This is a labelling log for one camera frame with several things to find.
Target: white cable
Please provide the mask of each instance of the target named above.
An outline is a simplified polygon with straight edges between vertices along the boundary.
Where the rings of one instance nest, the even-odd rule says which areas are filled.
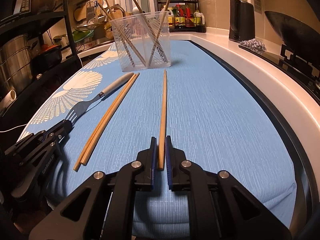
[[[11,130],[13,130],[13,129],[16,129],[16,128],[22,127],[22,126],[26,126],[26,125],[27,125],[27,123],[26,123],[26,124],[23,124],[23,125],[16,126],[16,127],[13,127],[13,128],[11,128],[11,129],[9,129],[9,130],[7,130],[7,131],[0,131],[0,132],[9,132],[9,131],[11,131]]]

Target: wok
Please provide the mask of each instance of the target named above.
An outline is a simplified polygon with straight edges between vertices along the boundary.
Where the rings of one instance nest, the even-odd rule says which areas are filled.
[[[320,65],[320,34],[305,23],[283,13],[265,11],[274,31],[296,55]]]

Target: white countertop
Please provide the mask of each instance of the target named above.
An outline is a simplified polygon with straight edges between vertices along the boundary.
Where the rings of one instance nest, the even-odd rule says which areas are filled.
[[[299,138],[320,185],[320,106],[294,80],[256,55],[229,41],[228,30],[207,28],[207,33],[171,33],[172,40],[190,40],[211,51],[248,78],[281,112]],[[263,41],[267,51],[279,54],[281,46]],[[105,51],[110,44],[79,54]]]

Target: fork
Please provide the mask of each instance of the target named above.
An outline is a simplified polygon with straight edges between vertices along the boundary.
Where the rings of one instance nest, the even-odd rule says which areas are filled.
[[[87,111],[88,107],[92,103],[99,100],[100,98],[103,98],[105,95],[109,94],[116,88],[126,83],[133,76],[133,74],[133,72],[129,72],[119,77],[117,80],[113,81],[110,85],[105,87],[98,95],[94,97],[94,99],[91,99],[90,101],[81,101],[76,103],[67,114],[65,120],[70,120],[72,125],[74,125],[75,122],[79,119],[79,117]]]

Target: table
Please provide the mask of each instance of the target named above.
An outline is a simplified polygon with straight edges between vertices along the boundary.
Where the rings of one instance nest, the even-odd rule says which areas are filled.
[[[289,227],[296,183],[288,152],[270,119],[247,90],[212,57],[188,41],[171,41],[167,68],[167,129],[174,147],[204,170],[228,170]],[[116,47],[88,63],[39,109],[21,137],[48,129],[80,100],[90,100],[121,76]],[[135,160],[158,138],[163,69],[140,71],[101,136],[87,166],[73,165],[119,90],[91,105],[60,148],[64,155],[48,197],[61,201],[95,171],[111,173]],[[132,234],[155,239],[188,237],[184,193],[170,192],[166,169],[156,172],[151,193],[136,194]]]

